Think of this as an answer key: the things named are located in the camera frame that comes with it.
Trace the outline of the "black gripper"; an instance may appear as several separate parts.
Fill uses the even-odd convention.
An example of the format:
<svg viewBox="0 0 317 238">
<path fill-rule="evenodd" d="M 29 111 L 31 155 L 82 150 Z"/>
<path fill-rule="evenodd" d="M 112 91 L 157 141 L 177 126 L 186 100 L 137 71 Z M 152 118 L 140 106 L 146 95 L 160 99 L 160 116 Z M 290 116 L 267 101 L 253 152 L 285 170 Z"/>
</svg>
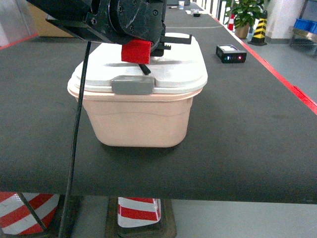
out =
<svg viewBox="0 0 317 238">
<path fill-rule="evenodd" d="M 99 42 L 125 45 L 131 40 L 149 41 L 151 56 L 162 57 L 171 44 L 192 42 L 188 38 L 162 35 L 166 12 L 164 0 L 102 0 L 96 14 L 88 13 L 86 23 Z"/>
</svg>

